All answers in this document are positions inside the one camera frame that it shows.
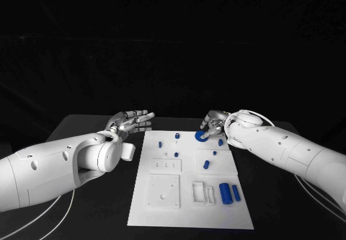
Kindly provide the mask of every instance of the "blue disc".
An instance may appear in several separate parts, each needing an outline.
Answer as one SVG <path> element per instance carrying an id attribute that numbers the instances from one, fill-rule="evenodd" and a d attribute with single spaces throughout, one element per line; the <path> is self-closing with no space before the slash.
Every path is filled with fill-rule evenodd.
<path id="1" fill-rule="evenodd" d="M 201 138 L 201 136 L 205 134 L 203 131 L 196 131 L 196 134 L 195 134 L 195 138 L 199 142 L 206 142 L 208 141 L 208 137 L 205 139 Z"/>

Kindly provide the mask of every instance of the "silver mechanical hand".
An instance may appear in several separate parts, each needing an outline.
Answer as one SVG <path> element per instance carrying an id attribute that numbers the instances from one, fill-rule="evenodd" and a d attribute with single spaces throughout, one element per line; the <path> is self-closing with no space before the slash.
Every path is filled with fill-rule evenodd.
<path id="1" fill-rule="evenodd" d="M 147 110 L 121 111 L 110 119 L 105 130 L 114 132 L 124 141 L 128 134 L 152 131 L 152 122 L 147 121 L 156 116 Z"/>
<path id="2" fill-rule="evenodd" d="M 201 124 L 201 129 L 205 128 L 206 124 L 209 130 L 201 136 L 201 139 L 206 139 L 209 136 L 216 135 L 222 132 L 222 127 L 225 124 L 225 119 L 229 116 L 229 113 L 219 110 L 211 110 L 205 116 L 203 122 Z"/>

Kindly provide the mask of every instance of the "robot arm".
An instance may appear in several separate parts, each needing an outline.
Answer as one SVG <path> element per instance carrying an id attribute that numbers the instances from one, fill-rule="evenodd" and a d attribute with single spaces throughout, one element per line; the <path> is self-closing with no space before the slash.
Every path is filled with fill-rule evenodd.
<path id="1" fill-rule="evenodd" d="M 232 114 L 211 111 L 201 128 L 206 123 L 211 129 L 201 139 L 216 134 L 215 128 L 224 126 L 226 143 L 247 149 L 268 163 L 304 178 L 332 196 L 346 211 L 346 155 L 290 131 L 263 126 L 261 118 L 247 110 Z"/>
<path id="2" fill-rule="evenodd" d="M 149 111 L 120 112 L 105 130 L 33 145 L 0 160 L 0 212 L 43 203 L 133 160 L 128 133 L 150 131 Z"/>

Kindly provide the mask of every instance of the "white cable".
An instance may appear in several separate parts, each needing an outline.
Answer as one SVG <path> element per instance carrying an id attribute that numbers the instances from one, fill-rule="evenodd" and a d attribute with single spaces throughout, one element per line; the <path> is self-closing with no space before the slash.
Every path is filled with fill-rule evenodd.
<path id="1" fill-rule="evenodd" d="M 260 113 L 257 113 L 257 112 L 254 112 L 254 111 L 250 111 L 250 110 L 247 110 L 247 111 L 248 111 L 250 113 L 255 114 L 258 117 L 261 117 L 261 118 L 271 124 L 271 126 L 276 127 L 274 123 L 271 122 L 271 120 L 270 120 L 264 115 L 261 115 Z"/>
<path id="2" fill-rule="evenodd" d="M 304 188 L 306 192 L 309 193 L 309 195 L 312 196 L 312 198 L 319 202 L 319 204 L 339 217 L 339 219 L 346 223 L 346 220 L 329 209 L 329 207 L 317 200 L 317 198 L 312 195 L 312 193 L 309 192 L 307 188 L 304 187 L 297 175 L 294 174 L 297 181 L 301 185 L 301 187 Z"/>
<path id="3" fill-rule="evenodd" d="M 301 178 L 301 180 L 304 181 L 304 184 L 316 191 L 316 193 L 325 198 L 325 200 L 342 211 L 342 213 L 345 214 L 345 210 L 322 195 L 322 193 L 316 190 L 316 188 L 310 185 L 310 183 L 306 181 L 304 178 Z"/>
<path id="4" fill-rule="evenodd" d="M 61 199 L 62 196 L 59 196 L 55 200 L 55 202 L 52 203 L 51 207 L 45 210 L 45 212 L 22 227 L 19 228 L 13 233 L 10 233 L 9 235 L 6 235 L 4 237 L 0 238 L 0 240 L 4 240 L 7 237 L 10 237 L 13 234 L 16 234 L 20 230 L 23 230 L 42 216 L 43 214 L 49 211 L 49 209 L 52 208 L 52 206 L 56 204 L 58 200 Z"/>
<path id="5" fill-rule="evenodd" d="M 74 190 L 74 192 L 72 192 L 71 203 L 69 203 L 69 207 L 68 207 L 68 210 L 66 210 L 65 216 L 64 216 L 62 220 L 59 221 L 56 227 L 55 227 L 55 228 L 52 229 L 52 231 L 45 235 L 45 237 L 46 237 L 46 236 L 55 231 L 55 229 L 59 227 L 61 223 L 64 222 L 65 217 L 68 216 L 68 213 L 69 213 L 69 211 L 71 211 L 71 206 L 72 206 L 74 197 L 75 197 L 75 190 Z"/>

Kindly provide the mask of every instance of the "robotic hand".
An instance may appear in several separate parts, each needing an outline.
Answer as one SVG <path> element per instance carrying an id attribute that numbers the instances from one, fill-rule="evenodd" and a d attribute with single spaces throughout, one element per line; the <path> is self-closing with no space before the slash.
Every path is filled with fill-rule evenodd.
<path id="1" fill-rule="evenodd" d="M 130 133 L 150 131 L 154 113 L 118 112 L 105 130 L 33 145 L 0 159 L 0 212 L 43 203 L 133 160 Z"/>
<path id="2" fill-rule="evenodd" d="M 263 126 L 265 119 L 271 126 Z M 290 131 L 274 126 L 258 113 L 211 110 L 198 135 L 199 141 L 225 131 L 226 143 L 247 149 L 268 163 L 313 183 L 335 199 L 346 212 L 346 155 L 317 145 Z"/>

